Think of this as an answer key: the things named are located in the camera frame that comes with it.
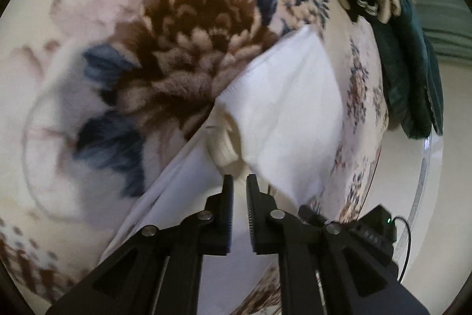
metal screw head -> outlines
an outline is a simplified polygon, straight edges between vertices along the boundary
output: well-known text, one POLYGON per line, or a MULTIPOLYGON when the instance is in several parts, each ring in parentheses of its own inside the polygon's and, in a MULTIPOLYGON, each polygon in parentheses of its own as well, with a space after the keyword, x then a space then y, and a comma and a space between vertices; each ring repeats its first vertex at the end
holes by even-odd
POLYGON ((157 227, 156 226, 146 226, 141 230, 141 234, 145 237, 154 236, 157 234, 157 227))
POLYGON ((272 216, 274 219, 282 219, 282 218, 284 218, 285 213, 284 213, 284 211, 282 211, 282 210, 272 210, 272 211, 271 211, 271 216, 272 216))
POLYGON ((213 218, 212 212, 208 210, 200 211, 197 216, 201 221, 209 221, 211 218, 213 218))
POLYGON ((342 227, 337 222, 330 222, 326 225, 326 231, 330 234, 337 235, 341 232, 342 227))

